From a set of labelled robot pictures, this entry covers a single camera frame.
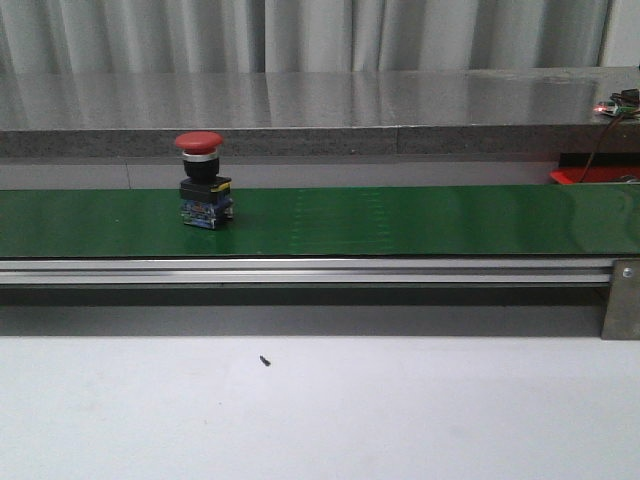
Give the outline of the red mushroom push button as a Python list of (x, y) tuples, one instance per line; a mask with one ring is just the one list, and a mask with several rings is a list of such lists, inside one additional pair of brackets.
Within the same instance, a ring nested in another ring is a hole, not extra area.
[(187, 175), (179, 188), (185, 225), (215, 230), (233, 219), (231, 179), (219, 175), (218, 148), (223, 141), (212, 131), (187, 132), (175, 139)]

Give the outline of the steel conveyor support bracket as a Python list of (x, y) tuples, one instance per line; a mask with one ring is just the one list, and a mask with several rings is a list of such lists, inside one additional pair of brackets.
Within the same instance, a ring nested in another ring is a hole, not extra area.
[(638, 340), (640, 337), (639, 260), (614, 263), (603, 321), (603, 340)]

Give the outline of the red plastic tray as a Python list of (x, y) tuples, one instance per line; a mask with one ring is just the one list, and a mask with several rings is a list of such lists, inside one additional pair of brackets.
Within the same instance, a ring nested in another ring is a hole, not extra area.
[(639, 168), (634, 166), (605, 166), (591, 168), (583, 175), (583, 168), (565, 167), (550, 172), (550, 178), (561, 185), (576, 183), (638, 183)]

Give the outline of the small green circuit board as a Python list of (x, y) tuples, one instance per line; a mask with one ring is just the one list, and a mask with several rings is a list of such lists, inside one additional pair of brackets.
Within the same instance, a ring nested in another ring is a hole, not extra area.
[(636, 117), (639, 115), (639, 90), (633, 88), (613, 92), (608, 100), (598, 102), (593, 111), (610, 117)]

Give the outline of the grey stone counter slab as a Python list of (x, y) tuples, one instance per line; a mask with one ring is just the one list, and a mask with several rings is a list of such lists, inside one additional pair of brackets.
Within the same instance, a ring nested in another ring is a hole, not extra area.
[(231, 156), (635, 152), (594, 106), (635, 67), (379, 73), (19, 74), (1, 79), (5, 157), (160, 157), (211, 130)]

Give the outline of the aluminium conveyor side rail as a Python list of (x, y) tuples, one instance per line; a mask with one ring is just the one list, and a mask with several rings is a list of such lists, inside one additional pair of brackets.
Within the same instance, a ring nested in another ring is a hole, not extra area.
[(11, 260), (3, 286), (191, 284), (601, 284), (610, 258)]

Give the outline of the green conveyor belt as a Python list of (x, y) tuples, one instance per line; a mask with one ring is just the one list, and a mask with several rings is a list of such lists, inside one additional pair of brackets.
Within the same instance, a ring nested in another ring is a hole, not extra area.
[(636, 255), (635, 185), (244, 189), (234, 219), (187, 226), (174, 190), (1, 195), (10, 257)]

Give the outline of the grey pleated curtain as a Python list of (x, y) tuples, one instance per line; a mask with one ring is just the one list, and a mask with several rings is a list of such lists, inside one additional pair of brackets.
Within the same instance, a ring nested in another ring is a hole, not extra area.
[(359, 72), (582, 67), (606, 1), (5, 1), (1, 70)]

